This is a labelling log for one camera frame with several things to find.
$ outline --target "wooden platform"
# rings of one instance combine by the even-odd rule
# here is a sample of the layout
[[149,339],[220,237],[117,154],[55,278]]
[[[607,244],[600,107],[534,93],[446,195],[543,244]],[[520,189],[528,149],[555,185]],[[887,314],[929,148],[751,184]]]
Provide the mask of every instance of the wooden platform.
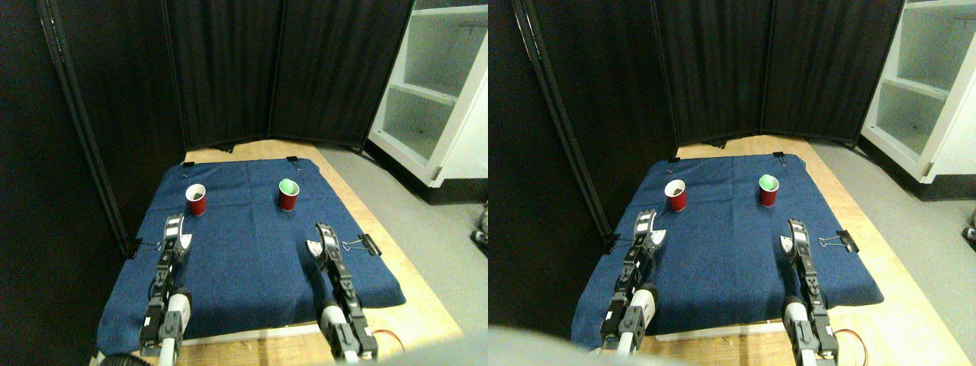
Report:
[[[872,365],[970,365],[956,339],[895,253],[877,232],[847,190],[803,139],[757,136],[728,142],[724,149],[706,144],[682,147],[681,158],[768,154],[784,151],[806,162],[806,171],[820,188],[840,225],[861,248],[861,260],[877,282],[884,302],[838,306],[829,311],[834,329],[854,330],[868,345]],[[838,335],[840,365],[864,362],[857,339]],[[790,365],[793,353],[786,333],[709,340],[657,342],[644,338],[640,353],[704,365]]]
[[[185,161],[210,163],[281,159],[287,156],[305,158],[318,165],[322,177],[335,189],[359,226],[376,241],[383,251],[386,266],[400,282],[407,303],[388,308],[365,309],[370,327],[374,330],[392,331],[408,350],[460,337],[461,328],[430,290],[427,282],[315,146],[306,142],[277,140],[250,142],[235,146],[233,153],[212,148],[194,150],[186,154]],[[400,352],[399,344],[389,336],[379,334],[376,338],[380,344],[381,359]],[[313,333],[265,340],[184,346],[178,361],[180,365],[321,365],[332,362],[332,353],[325,338],[321,334]]]

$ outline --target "red plastic cup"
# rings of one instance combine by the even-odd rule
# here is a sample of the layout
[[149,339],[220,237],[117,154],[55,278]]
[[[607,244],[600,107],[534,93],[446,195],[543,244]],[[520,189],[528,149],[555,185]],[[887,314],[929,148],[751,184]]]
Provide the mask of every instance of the red plastic cup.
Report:
[[295,200],[299,197],[299,184],[292,180],[284,179],[278,183],[278,206],[282,210],[292,211],[295,208]]
[[762,183],[759,184],[759,203],[766,207],[773,207],[773,204],[776,203],[776,192],[780,190],[780,181],[773,176],[769,176],[769,178],[772,179],[772,184],[768,189],[762,186]]
[[684,181],[674,180],[665,185],[665,195],[668,197],[668,203],[671,204],[671,209],[675,212],[681,212],[684,210],[684,205],[688,202],[687,195],[685,194]]
[[207,210],[207,188],[197,183],[186,189],[186,202],[189,203],[189,213],[193,216],[203,215]]

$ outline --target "blue cloth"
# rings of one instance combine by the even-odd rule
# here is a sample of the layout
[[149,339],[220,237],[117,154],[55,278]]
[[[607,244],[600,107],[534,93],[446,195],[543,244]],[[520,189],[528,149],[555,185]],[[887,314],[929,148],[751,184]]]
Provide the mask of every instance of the blue cloth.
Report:
[[[659,308],[648,334],[659,335],[779,319],[786,295],[797,295],[798,280],[780,249],[779,236],[790,236],[787,219],[804,222],[818,279],[828,305],[870,305],[884,300],[857,253],[843,247],[821,247],[817,238],[841,230],[834,213],[795,155],[787,166],[773,155],[682,159],[651,167],[617,225],[622,239],[633,239],[641,210],[656,209],[655,229],[666,229],[664,246],[655,254]],[[759,177],[780,182],[776,204],[759,204]],[[687,206],[679,213],[668,206],[665,185],[683,180]],[[618,241],[617,246],[629,246]],[[599,347],[603,321],[626,249],[603,256],[576,307],[572,341]]]
[[[332,286],[312,262],[308,239],[320,241],[315,223],[329,224],[343,241],[362,233],[349,210],[309,160],[285,159],[196,164],[166,171],[145,214],[139,236],[162,240],[167,216],[186,216],[183,233],[193,235],[184,277],[193,312],[187,339],[210,337],[315,320]],[[278,182],[299,185],[292,212],[277,206]],[[207,208],[193,217],[184,192],[194,183],[207,188]],[[343,251],[352,282],[365,307],[406,302],[399,282],[382,257],[367,251]],[[105,305],[98,347],[104,354],[139,349],[139,330],[148,305],[149,283],[159,252],[148,251],[126,261]]]

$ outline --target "white shelf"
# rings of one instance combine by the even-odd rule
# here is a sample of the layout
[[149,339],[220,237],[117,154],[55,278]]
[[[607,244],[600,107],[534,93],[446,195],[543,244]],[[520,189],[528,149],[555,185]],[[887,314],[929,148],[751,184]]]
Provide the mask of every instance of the white shelf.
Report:
[[488,6],[472,5],[466,7],[423,9],[423,10],[416,10],[412,14],[414,17],[437,17],[437,16],[478,15],[478,14],[485,15],[488,14]]
[[432,21],[450,26],[488,26],[488,6],[473,5],[414,11],[413,20]]
[[904,79],[900,77],[884,79],[884,83],[911,92],[919,93],[924,96],[931,97],[943,102],[946,100],[946,97],[949,96],[949,91],[947,90],[939,89],[931,85],[922,84],[917,81]]
[[905,4],[906,11],[941,12],[954,7],[976,5],[976,0],[938,0]]
[[410,93],[414,96],[427,98],[429,100],[439,102],[444,105],[454,106],[458,102],[458,97],[454,97],[448,94],[433,91],[431,89],[413,85],[413,84],[389,84],[390,88],[396,89],[401,92]]

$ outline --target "black curtain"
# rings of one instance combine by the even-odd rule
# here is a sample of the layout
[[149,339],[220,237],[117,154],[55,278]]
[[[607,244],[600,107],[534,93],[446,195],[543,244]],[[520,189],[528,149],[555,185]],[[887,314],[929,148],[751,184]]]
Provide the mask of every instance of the black curtain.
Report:
[[678,143],[755,133],[771,0],[658,0],[657,9]]
[[653,2],[526,4],[612,231],[651,164],[676,152]]
[[853,142],[902,1],[777,1],[761,133]]
[[187,149],[263,140],[283,0],[163,0]]
[[95,349],[122,260],[53,67],[39,2],[0,2],[0,14],[0,358],[79,365]]
[[286,1],[270,135],[362,145],[412,3]]
[[157,2],[58,0],[70,52],[115,204],[135,238],[163,172],[183,161],[183,132]]
[[488,322],[568,338],[600,231],[559,141],[508,0],[489,2],[492,243]]

